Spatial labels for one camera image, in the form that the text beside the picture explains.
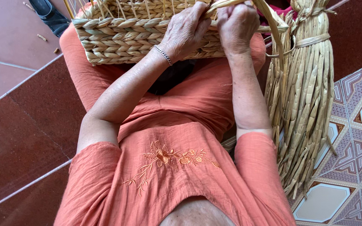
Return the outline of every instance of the elderly woman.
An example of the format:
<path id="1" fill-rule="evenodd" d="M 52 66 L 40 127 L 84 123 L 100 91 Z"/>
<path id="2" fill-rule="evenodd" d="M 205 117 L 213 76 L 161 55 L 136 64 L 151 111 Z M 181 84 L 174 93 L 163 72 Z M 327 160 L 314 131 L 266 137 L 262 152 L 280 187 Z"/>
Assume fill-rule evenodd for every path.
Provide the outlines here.
<path id="1" fill-rule="evenodd" d="M 203 59 L 164 95 L 148 93 L 197 48 L 210 19 L 197 2 L 128 71 L 87 62 L 74 27 L 61 47 L 87 110 L 55 225 L 295 225 L 282 190 L 267 107 L 259 17 L 218 10 L 227 58 Z M 235 162 L 219 141 L 237 124 Z"/>

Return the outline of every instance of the braided weave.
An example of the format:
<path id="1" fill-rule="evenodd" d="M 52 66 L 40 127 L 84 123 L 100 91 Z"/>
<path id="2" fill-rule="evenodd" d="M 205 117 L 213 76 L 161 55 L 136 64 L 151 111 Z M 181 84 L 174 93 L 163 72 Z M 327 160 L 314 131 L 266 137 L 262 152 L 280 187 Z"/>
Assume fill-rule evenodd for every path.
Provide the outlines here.
<path id="1" fill-rule="evenodd" d="M 173 13 L 179 13 L 185 6 L 192 7 L 195 4 L 195 0 L 163 0 L 165 7 L 161 0 L 98 1 L 99 4 L 95 3 L 84 10 L 85 14 L 72 20 L 87 59 L 93 65 L 137 63 L 154 45 L 162 41 Z M 112 18 L 107 9 L 118 18 Z M 213 19 L 214 17 L 198 49 L 185 59 L 225 56 L 216 30 L 217 21 Z M 280 32 L 285 30 L 286 28 L 279 28 Z M 270 32 L 270 29 L 261 26 L 259 32 Z"/>

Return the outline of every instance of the orange pants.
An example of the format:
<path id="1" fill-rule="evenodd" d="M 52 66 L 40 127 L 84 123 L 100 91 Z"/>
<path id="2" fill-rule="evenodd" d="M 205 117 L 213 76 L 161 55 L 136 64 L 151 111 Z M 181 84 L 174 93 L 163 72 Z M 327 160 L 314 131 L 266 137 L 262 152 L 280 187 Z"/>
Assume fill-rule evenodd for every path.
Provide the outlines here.
<path id="1" fill-rule="evenodd" d="M 131 65 L 111 64 L 92 66 L 88 62 L 73 24 L 59 41 L 69 73 L 86 109 Z M 265 43 L 262 36 L 251 39 L 254 69 L 258 74 L 265 62 Z M 162 96 L 146 93 L 121 126 L 118 140 L 133 131 L 149 127 L 172 126 L 198 121 L 218 140 L 234 124 L 232 77 L 226 58 L 199 59 L 193 72 L 180 84 Z M 160 112 L 180 114 L 171 117 Z"/>

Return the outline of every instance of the black sandal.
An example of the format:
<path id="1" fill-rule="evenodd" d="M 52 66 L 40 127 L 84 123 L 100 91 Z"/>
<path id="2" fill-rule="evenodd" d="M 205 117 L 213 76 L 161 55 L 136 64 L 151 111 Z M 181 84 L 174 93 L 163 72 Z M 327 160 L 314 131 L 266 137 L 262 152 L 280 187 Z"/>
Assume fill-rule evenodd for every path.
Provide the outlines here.
<path id="1" fill-rule="evenodd" d="M 29 0 L 40 19 L 47 24 L 51 31 L 61 37 L 70 21 L 64 17 L 48 0 Z"/>

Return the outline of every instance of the embroidered flower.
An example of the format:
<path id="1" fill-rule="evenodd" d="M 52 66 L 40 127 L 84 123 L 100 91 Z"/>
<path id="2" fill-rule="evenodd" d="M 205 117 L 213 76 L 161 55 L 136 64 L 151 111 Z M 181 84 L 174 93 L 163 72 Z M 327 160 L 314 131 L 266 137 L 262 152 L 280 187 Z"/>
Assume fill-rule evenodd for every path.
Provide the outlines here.
<path id="1" fill-rule="evenodd" d="M 141 179 L 141 182 L 139 183 L 137 189 L 139 196 L 141 195 L 142 191 L 145 191 L 143 189 L 144 185 L 148 185 L 148 181 L 152 179 L 152 177 L 147 178 L 147 174 L 152 171 L 152 167 L 154 162 L 156 162 L 156 165 L 158 168 L 161 168 L 162 166 L 168 165 L 172 169 L 178 171 L 178 165 L 177 165 L 177 159 L 178 162 L 181 165 L 187 165 L 187 164 L 194 164 L 197 165 L 199 162 L 202 162 L 203 160 L 205 162 L 211 162 L 212 165 L 216 168 L 220 168 L 219 164 L 213 160 L 210 160 L 204 156 L 206 152 L 202 150 L 194 150 L 190 149 L 189 151 L 180 154 L 179 152 L 183 150 L 179 150 L 174 152 L 174 149 L 168 150 L 166 145 L 161 146 L 160 141 L 154 141 L 150 145 L 150 152 L 143 153 L 142 155 L 146 157 L 148 160 L 151 160 L 150 164 L 144 165 L 143 167 L 139 168 L 139 173 L 137 173 L 132 179 L 126 180 L 123 182 L 128 183 L 128 186 L 134 183 L 136 185 L 136 181 Z"/>

